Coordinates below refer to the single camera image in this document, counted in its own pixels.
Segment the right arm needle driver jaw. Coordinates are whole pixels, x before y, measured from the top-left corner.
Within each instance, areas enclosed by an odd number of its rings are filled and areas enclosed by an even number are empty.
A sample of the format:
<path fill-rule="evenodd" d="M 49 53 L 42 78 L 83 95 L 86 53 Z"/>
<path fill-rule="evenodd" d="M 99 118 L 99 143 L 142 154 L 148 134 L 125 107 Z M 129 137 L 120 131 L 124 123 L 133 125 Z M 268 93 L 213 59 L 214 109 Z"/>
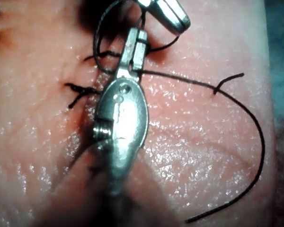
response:
<path fill-rule="evenodd" d="M 169 31 L 186 31 L 176 22 L 176 16 L 167 4 L 168 0 L 137 0 L 140 7 L 149 12 Z"/>
<path fill-rule="evenodd" d="M 176 16 L 176 22 L 182 27 L 190 27 L 191 22 L 188 14 L 185 12 L 178 0 L 168 0 L 167 4 L 171 8 L 173 14 Z"/>

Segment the left arm needle driver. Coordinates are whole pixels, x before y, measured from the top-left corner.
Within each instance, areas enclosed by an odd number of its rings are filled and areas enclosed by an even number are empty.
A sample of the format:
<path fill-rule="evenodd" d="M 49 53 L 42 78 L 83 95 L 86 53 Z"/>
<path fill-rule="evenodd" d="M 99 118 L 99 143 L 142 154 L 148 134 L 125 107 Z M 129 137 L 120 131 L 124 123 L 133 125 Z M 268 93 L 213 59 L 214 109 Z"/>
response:
<path fill-rule="evenodd" d="M 125 139 L 125 150 L 137 152 L 148 130 L 149 114 L 141 86 L 129 78 L 114 79 L 96 106 L 93 138 Z"/>

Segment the left arm needle driver jaw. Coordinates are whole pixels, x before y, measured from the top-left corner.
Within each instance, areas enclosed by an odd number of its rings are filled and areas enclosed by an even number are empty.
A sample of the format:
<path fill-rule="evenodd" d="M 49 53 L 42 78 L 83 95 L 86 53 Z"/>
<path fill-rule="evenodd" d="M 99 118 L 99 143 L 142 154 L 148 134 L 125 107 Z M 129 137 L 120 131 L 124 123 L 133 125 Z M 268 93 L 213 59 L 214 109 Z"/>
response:
<path fill-rule="evenodd" d="M 138 44 L 137 28 L 131 28 L 127 36 L 119 63 L 116 69 L 116 78 L 138 79 L 138 73 L 133 69 L 133 58 Z"/>
<path fill-rule="evenodd" d="M 133 62 L 132 62 L 133 71 L 141 71 L 143 69 L 146 50 L 147 50 L 147 32 L 144 30 L 139 30 L 133 54 Z"/>

